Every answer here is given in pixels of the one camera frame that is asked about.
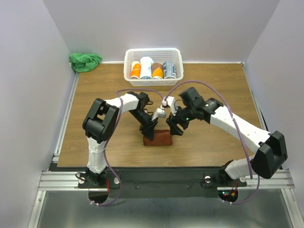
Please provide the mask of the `green towel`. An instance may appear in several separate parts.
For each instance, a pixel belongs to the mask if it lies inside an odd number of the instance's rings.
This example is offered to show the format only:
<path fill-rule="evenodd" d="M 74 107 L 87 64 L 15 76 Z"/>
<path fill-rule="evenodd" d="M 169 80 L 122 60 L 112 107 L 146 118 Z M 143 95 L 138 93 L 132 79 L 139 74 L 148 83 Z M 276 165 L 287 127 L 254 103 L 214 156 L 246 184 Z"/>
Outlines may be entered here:
<path fill-rule="evenodd" d="M 102 57 L 98 54 L 73 53 L 69 58 L 72 69 L 79 73 L 93 71 L 101 61 Z"/>

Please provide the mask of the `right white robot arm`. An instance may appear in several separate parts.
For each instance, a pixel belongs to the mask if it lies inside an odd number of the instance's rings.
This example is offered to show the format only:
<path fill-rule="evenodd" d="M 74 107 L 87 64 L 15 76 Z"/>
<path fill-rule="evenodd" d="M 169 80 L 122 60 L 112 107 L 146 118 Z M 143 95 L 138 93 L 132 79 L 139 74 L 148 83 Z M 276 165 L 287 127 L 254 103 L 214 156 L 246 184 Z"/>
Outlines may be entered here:
<path fill-rule="evenodd" d="M 219 173 L 219 181 L 230 185 L 236 179 L 257 174 L 270 179 L 287 160 L 284 135 L 260 129 L 234 114 L 231 109 L 215 98 L 205 100 L 194 87 L 179 94 L 184 107 L 176 105 L 175 98 L 166 96 L 161 105 L 171 113 L 166 122 L 171 135 L 183 135 L 192 120 L 205 121 L 240 140 L 245 158 L 231 160 Z"/>

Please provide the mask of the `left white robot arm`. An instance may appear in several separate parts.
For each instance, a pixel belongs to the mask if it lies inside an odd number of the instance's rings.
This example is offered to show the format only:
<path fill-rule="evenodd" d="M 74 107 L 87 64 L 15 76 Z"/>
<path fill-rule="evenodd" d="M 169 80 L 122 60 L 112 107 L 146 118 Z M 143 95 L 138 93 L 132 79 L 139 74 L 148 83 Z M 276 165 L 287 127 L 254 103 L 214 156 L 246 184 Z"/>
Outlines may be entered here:
<path fill-rule="evenodd" d="M 154 128 L 158 120 L 145 109 L 152 104 L 153 101 L 144 92 L 128 92 L 110 100 L 94 100 L 82 124 L 88 141 L 89 158 L 85 174 L 78 176 L 80 180 L 95 187 L 108 183 L 103 173 L 107 167 L 105 149 L 123 113 L 130 112 L 140 123 L 139 131 L 142 135 L 150 141 L 154 139 Z"/>

